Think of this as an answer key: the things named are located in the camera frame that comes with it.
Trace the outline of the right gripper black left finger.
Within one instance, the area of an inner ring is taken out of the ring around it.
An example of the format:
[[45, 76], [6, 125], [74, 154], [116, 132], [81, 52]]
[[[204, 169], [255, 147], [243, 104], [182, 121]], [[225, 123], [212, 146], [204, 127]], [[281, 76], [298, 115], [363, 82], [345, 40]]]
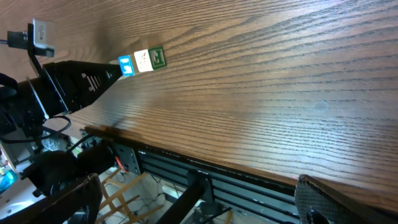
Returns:
[[63, 223], [81, 209], [85, 211], [85, 216], [79, 222], [94, 223], [102, 197], [98, 174], [88, 174], [55, 194], [1, 219], [1, 223]]

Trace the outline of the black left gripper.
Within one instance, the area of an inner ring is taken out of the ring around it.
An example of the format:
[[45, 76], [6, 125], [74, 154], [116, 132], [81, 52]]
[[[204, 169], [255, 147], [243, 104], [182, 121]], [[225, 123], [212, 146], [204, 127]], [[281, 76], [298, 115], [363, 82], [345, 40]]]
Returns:
[[1, 74], [1, 135], [21, 128], [36, 136], [45, 120], [93, 104], [120, 77], [117, 64], [62, 61], [43, 65], [45, 75], [16, 82]]

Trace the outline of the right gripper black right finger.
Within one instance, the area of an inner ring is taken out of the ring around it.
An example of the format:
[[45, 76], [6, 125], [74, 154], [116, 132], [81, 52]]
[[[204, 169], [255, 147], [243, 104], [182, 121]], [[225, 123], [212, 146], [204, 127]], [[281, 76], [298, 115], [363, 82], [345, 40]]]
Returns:
[[300, 175], [295, 205], [302, 223], [397, 223], [397, 214], [359, 203], [309, 175]]

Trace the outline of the blue letter wooden block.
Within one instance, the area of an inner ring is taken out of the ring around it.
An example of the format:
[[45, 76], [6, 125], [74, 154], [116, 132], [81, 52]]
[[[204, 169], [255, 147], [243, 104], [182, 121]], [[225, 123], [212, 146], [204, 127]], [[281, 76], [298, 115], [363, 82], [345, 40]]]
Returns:
[[117, 60], [112, 60], [109, 63], [113, 65], [119, 65], [122, 77], [124, 78], [133, 77], [135, 75], [133, 62], [129, 55], [119, 56]]

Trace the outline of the violin drawing wooden block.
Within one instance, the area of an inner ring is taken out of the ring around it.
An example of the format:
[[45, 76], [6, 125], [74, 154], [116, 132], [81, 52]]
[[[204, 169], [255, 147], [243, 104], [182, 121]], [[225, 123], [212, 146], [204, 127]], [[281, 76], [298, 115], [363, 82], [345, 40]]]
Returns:
[[151, 72], [167, 66], [165, 52], [162, 46], [134, 52], [134, 59], [140, 73]]

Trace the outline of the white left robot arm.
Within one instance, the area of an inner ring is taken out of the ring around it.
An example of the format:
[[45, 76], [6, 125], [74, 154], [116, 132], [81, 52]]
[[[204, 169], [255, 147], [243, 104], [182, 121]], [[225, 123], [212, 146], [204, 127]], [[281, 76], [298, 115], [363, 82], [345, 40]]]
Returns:
[[[65, 118], [94, 103], [122, 75], [119, 65], [64, 61], [37, 66], [39, 77], [16, 82], [1, 75], [1, 142], [21, 128], [25, 143], [43, 140], [35, 128], [48, 118]], [[84, 211], [82, 223], [94, 223], [103, 198], [100, 173], [116, 162], [105, 141], [74, 156], [71, 150], [43, 152], [23, 170], [44, 199], [3, 218], [1, 223], [63, 223]]]

